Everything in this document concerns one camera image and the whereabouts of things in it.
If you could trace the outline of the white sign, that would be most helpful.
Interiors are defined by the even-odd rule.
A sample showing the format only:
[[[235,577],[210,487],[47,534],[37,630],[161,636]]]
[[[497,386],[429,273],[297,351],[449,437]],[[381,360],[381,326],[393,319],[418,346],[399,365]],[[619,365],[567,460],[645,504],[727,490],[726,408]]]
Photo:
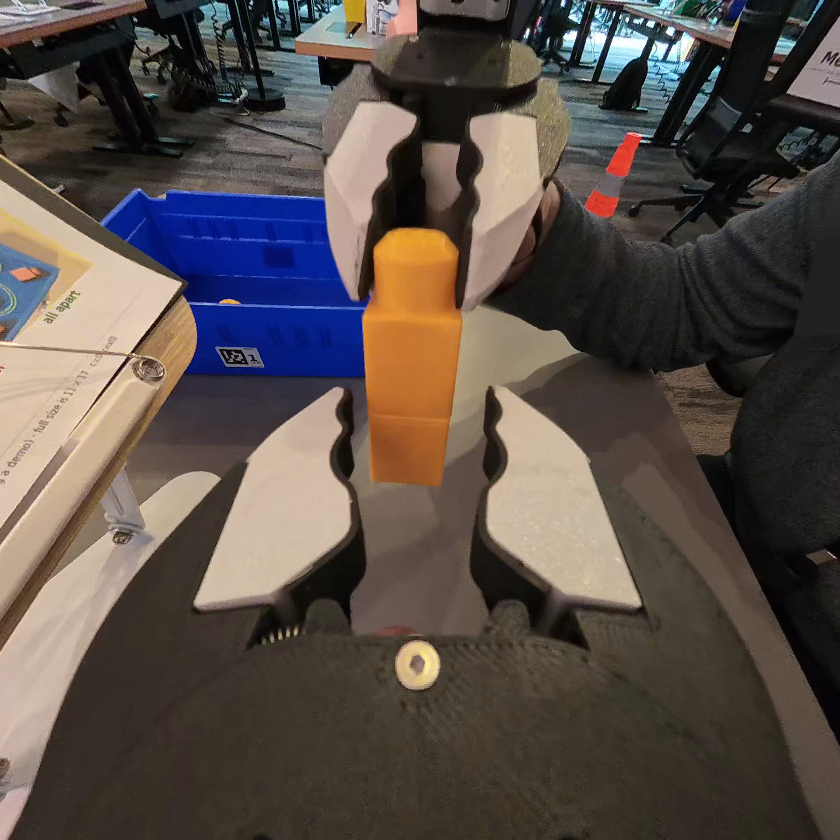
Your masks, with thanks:
[[[839,19],[815,47],[788,93],[809,102],[839,108]]]

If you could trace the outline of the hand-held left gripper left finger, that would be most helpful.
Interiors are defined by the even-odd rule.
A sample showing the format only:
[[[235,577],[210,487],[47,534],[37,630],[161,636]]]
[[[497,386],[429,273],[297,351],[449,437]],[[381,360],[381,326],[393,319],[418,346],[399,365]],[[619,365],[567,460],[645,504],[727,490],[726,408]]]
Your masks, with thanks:
[[[246,459],[198,587],[198,612],[267,606],[282,624],[319,599],[350,598],[365,571],[354,470],[352,393],[323,394]]]

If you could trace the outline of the orange traffic cone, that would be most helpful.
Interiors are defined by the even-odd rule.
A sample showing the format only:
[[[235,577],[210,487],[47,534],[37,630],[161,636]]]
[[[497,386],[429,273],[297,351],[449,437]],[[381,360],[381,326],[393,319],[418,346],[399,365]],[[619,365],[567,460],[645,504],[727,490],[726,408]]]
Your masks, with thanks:
[[[587,198],[584,208],[592,216],[611,218],[618,206],[623,185],[634,163],[634,157],[643,135],[625,134],[605,169],[599,184]]]

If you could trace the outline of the blue bin of blocks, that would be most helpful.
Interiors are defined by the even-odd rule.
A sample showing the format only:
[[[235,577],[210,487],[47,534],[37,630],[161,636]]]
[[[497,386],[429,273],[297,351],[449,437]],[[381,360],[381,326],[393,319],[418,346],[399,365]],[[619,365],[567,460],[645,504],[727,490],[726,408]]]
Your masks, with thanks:
[[[321,198],[136,189],[101,224],[186,283],[188,374],[364,375],[364,303],[343,287]]]

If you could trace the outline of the black stanchion round base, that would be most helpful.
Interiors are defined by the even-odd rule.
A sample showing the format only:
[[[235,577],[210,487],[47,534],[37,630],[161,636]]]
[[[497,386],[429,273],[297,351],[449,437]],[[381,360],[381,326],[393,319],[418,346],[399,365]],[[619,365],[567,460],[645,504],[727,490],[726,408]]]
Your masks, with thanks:
[[[259,64],[256,47],[255,28],[247,1],[237,1],[239,26],[245,49],[245,69],[253,77],[253,83],[247,88],[251,110],[258,112],[276,112],[286,107],[284,94],[267,84]]]

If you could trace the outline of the instruction sheet on stand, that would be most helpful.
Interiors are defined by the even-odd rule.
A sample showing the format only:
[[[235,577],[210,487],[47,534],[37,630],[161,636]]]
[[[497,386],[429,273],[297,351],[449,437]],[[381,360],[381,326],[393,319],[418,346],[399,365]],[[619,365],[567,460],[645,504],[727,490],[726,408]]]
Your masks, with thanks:
[[[120,254],[182,281],[8,160],[3,182]],[[196,324],[182,288],[133,351],[160,360],[165,378],[141,381],[127,360],[2,523],[2,645],[10,643],[1,678],[6,833],[24,810],[99,627],[152,552],[218,483],[211,473],[184,474],[140,505],[123,469],[195,349]]]

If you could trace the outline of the black backpack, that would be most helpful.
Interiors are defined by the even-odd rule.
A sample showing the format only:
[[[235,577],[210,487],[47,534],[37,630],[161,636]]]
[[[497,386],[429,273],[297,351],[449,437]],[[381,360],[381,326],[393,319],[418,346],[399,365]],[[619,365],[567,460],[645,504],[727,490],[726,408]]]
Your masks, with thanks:
[[[599,109],[617,112],[641,112],[640,100],[648,75],[648,60],[642,56],[631,59],[603,93]]]

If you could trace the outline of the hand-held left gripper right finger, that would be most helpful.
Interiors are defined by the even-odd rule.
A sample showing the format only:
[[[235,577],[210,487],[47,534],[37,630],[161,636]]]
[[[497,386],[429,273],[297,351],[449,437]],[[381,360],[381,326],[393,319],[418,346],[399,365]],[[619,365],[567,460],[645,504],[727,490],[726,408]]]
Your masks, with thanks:
[[[488,612],[517,602],[532,630],[552,635],[573,610],[641,611],[584,450],[504,386],[487,390],[484,435],[469,571]]]

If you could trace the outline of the printed instruction sheet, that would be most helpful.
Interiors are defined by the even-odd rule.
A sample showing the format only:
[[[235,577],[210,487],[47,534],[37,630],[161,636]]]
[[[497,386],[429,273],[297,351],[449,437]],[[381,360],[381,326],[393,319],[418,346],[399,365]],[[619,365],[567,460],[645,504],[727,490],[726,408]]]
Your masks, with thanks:
[[[183,284],[2,183],[2,523]]]

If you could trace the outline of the yellow block tower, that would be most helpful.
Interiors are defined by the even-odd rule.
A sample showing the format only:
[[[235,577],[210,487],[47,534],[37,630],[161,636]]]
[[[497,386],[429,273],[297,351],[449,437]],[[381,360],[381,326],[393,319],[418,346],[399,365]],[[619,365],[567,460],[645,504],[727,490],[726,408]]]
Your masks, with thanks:
[[[374,286],[362,325],[373,481],[442,483],[461,311],[459,252],[436,229],[404,227],[374,247]]]

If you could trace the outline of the black office chair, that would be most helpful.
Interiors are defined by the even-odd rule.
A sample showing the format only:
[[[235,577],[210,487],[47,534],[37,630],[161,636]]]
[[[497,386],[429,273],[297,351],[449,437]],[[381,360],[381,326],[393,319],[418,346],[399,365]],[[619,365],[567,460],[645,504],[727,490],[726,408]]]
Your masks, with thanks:
[[[672,207],[683,215],[665,231],[660,241],[671,245],[678,230],[708,217],[718,228],[737,211],[760,207],[751,186],[764,178],[789,181],[800,167],[786,157],[784,138],[814,115],[814,104],[783,95],[760,108],[739,111],[722,97],[715,98],[697,115],[675,148],[695,186],[682,185],[680,193],[645,198],[628,209],[630,218],[644,207]]]

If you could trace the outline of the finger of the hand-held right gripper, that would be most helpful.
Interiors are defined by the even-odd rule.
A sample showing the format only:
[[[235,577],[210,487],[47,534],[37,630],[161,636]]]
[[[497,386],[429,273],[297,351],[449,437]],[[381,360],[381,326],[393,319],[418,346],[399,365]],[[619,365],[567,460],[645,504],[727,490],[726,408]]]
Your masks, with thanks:
[[[469,183],[476,206],[465,230],[464,311],[476,308],[504,280],[544,191],[535,118],[482,114],[469,122],[468,136],[464,151],[478,152],[479,168]]]
[[[362,101],[324,169],[332,256],[353,301],[374,285],[373,249],[422,216],[422,138],[416,114],[388,101]]]

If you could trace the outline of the person's right hand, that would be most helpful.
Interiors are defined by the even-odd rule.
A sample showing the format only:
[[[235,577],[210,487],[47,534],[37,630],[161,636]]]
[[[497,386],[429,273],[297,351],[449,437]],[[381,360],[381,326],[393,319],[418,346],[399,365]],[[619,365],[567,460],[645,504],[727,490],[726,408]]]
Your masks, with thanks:
[[[523,240],[520,243],[506,275],[502,278],[499,286],[491,293],[491,297],[498,297],[502,292],[524,278],[536,256],[551,233],[552,227],[560,213],[563,201],[563,188],[556,177],[549,180],[542,199],[535,214],[532,217]]]

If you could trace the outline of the grey desk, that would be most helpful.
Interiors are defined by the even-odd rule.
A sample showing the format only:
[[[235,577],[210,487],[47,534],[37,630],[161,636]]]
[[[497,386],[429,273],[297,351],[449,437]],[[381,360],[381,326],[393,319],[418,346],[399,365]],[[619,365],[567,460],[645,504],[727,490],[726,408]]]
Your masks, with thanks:
[[[11,838],[838,838],[838,746],[656,380],[488,308],[443,483],[376,485],[364,385],[187,375],[141,470],[218,483],[81,660]],[[591,461],[643,608],[552,635],[469,571],[487,390]],[[365,571],[282,624],[194,600],[245,470],[352,393]]]

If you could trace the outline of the person's right forearm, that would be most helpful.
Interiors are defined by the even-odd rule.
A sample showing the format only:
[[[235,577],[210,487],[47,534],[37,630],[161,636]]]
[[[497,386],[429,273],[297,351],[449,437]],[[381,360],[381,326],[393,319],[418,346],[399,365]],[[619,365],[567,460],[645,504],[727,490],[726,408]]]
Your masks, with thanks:
[[[792,336],[819,245],[838,245],[838,159],[759,209],[674,247],[626,238],[563,186],[526,276],[490,304],[619,366],[675,371]]]

